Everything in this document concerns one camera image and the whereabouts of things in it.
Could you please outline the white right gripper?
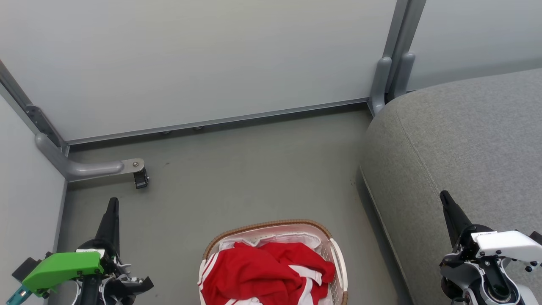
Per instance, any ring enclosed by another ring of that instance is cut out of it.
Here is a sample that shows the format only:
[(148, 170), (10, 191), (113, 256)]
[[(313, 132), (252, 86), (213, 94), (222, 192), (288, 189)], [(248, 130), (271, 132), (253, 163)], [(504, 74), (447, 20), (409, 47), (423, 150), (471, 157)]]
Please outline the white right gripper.
[[(441, 191), (440, 200), (451, 246), (455, 247), (462, 233), (473, 224), (463, 209), (455, 203), (449, 191)], [(529, 235), (518, 230), (467, 233), (466, 243), (459, 249), (462, 259), (466, 260), (499, 257), (541, 265), (541, 234), (536, 230)]]

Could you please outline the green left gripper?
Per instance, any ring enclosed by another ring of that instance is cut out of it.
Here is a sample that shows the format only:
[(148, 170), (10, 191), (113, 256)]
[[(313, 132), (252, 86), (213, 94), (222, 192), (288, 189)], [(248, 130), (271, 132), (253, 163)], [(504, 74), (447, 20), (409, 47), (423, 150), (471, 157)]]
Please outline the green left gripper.
[(127, 298), (128, 271), (119, 259), (119, 200), (111, 197), (95, 239), (74, 252), (28, 258), (12, 276), (20, 287), (13, 298), (48, 298), (60, 284), (74, 282), (77, 298)]

